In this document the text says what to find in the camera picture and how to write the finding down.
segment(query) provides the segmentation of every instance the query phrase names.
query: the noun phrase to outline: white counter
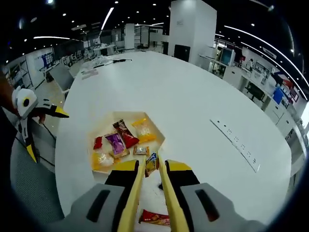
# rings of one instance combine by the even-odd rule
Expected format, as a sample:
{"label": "white counter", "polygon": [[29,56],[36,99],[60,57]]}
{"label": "white counter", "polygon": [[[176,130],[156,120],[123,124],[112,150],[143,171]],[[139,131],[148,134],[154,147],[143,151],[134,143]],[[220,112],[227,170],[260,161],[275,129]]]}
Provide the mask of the white counter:
{"label": "white counter", "polygon": [[[268,224],[285,201],[291,150],[264,112],[227,82],[182,60],[155,52],[115,57],[133,61],[99,67],[98,75],[85,80],[79,73],[64,105],[70,118],[60,121],[55,160],[64,215],[96,183],[89,130],[108,112],[144,111],[166,138],[159,150],[163,159],[185,162],[201,183],[229,198],[240,216]],[[251,148],[260,162],[257,173],[210,121],[219,118]],[[145,187],[141,205],[153,197],[144,194],[151,192]]]}

